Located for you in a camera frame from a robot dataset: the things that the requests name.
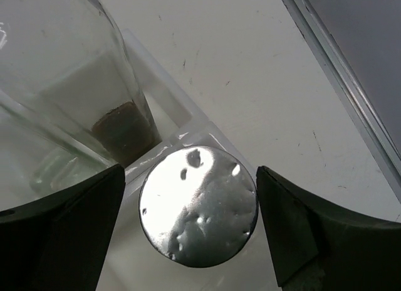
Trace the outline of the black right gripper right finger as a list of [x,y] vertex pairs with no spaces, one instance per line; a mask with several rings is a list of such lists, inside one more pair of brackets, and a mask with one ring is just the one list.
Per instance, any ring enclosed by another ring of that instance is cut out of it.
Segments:
[[400,224],[321,198],[261,166],[257,195],[283,290],[399,290]]

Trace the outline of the silver lid shaker bottle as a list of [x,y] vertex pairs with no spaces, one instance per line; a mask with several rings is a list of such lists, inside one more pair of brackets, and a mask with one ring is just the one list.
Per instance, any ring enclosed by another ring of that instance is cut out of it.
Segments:
[[232,154],[191,145],[157,162],[139,192],[140,224],[165,258],[191,268],[237,255],[258,220],[252,175]]

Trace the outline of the square glass bottle gold spout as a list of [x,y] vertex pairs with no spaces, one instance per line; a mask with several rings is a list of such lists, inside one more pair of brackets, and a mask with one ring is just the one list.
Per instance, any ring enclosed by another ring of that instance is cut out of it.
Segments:
[[77,141],[128,167],[161,138],[122,34],[100,0],[55,1],[44,109]]

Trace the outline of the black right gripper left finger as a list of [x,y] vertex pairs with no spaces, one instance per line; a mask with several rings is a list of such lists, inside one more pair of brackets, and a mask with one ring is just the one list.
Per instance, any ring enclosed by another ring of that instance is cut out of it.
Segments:
[[117,164],[1,211],[1,290],[95,290],[124,190]]

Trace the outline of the clear round glass oil bottle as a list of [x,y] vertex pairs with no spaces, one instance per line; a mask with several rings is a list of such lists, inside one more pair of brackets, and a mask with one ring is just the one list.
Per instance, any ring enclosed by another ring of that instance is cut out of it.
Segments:
[[50,119],[55,0],[1,0],[1,209],[73,186],[113,164]]

